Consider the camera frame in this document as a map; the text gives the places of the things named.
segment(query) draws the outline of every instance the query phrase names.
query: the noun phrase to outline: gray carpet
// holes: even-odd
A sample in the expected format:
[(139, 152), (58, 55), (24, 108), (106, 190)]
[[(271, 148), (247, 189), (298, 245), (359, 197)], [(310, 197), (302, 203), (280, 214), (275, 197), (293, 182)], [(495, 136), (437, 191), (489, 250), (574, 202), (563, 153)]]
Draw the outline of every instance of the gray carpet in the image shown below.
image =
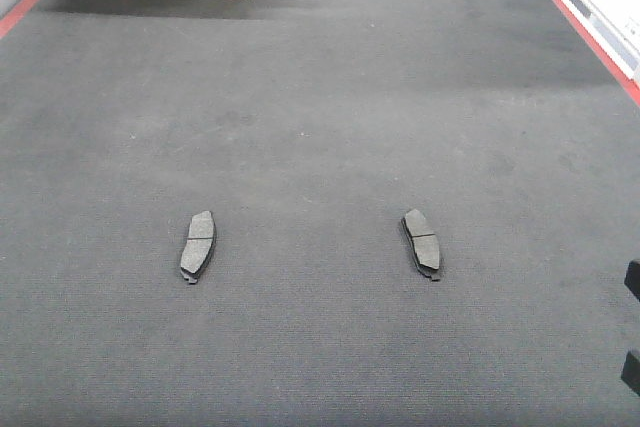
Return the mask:
[(640, 111), (550, 0), (42, 0), (0, 92), (0, 424), (638, 425)]

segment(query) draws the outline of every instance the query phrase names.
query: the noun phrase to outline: stain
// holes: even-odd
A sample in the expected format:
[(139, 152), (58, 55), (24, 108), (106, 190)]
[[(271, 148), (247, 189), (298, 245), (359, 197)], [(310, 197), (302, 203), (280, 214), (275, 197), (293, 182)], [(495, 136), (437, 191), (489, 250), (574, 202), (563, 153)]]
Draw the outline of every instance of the stain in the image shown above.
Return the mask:
[(255, 115), (242, 114), (233, 110), (225, 112), (224, 114), (216, 117), (216, 124), (224, 127), (249, 127), (255, 124), (255, 122)]
[(574, 174), (577, 174), (579, 172), (579, 170), (574, 165), (573, 160), (571, 160), (570, 156), (567, 154), (558, 156), (558, 163)]
[(515, 168), (515, 161), (502, 152), (493, 152), (487, 165), (487, 171), (494, 176), (510, 175)]

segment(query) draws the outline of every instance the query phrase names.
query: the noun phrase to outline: brake pad friction material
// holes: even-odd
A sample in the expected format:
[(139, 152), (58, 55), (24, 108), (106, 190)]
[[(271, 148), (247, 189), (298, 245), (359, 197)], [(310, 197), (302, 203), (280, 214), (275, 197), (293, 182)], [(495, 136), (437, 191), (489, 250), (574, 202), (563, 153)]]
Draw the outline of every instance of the brake pad friction material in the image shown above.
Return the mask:
[(187, 245), (180, 259), (180, 273), (189, 284), (197, 284), (200, 275), (213, 257), (216, 246), (216, 225), (208, 210), (194, 215), (189, 225)]

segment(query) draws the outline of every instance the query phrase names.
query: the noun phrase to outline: red stripe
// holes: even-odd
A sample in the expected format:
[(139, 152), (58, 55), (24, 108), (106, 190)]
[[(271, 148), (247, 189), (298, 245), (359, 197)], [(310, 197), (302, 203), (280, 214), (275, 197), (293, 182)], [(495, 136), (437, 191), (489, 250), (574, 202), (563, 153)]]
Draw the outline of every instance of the red stripe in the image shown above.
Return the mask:
[(575, 15), (567, 8), (562, 0), (553, 0), (556, 7), (564, 14), (567, 20), (571, 23), (573, 28), (580, 34), (584, 41), (591, 47), (591, 50), (598, 56), (600, 61), (609, 69), (611, 75), (620, 83), (620, 85), (627, 91), (627, 94), (640, 106), (640, 86), (633, 80), (627, 78), (627, 76), (620, 70), (620, 67), (609, 57), (605, 50), (600, 47), (600, 44), (593, 38), (593, 36), (584, 28)]
[(11, 32), (11, 29), (27, 15), (27, 12), (29, 12), (38, 1), (39, 0), (21, 0), (7, 15), (0, 19), (0, 39)]

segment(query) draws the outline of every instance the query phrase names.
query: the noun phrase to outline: brake pad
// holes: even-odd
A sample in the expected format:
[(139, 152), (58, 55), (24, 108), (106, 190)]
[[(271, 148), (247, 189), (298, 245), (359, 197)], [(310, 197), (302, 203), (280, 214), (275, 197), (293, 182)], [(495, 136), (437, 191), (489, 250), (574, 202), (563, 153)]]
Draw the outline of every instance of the brake pad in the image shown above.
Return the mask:
[(189, 225), (187, 245), (180, 259), (180, 273), (189, 284), (197, 284), (207, 268), (216, 247), (216, 224), (206, 210), (194, 215)]
[(634, 349), (627, 354), (621, 378), (631, 390), (640, 395), (640, 352), (637, 350)]
[(640, 259), (632, 260), (629, 263), (629, 270), (624, 279), (624, 285), (640, 300)]
[(434, 230), (429, 226), (427, 218), (419, 210), (413, 209), (405, 214), (402, 226), (411, 242), (418, 272), (433, 282), (439, 281), (442, 278), (440, 243)]

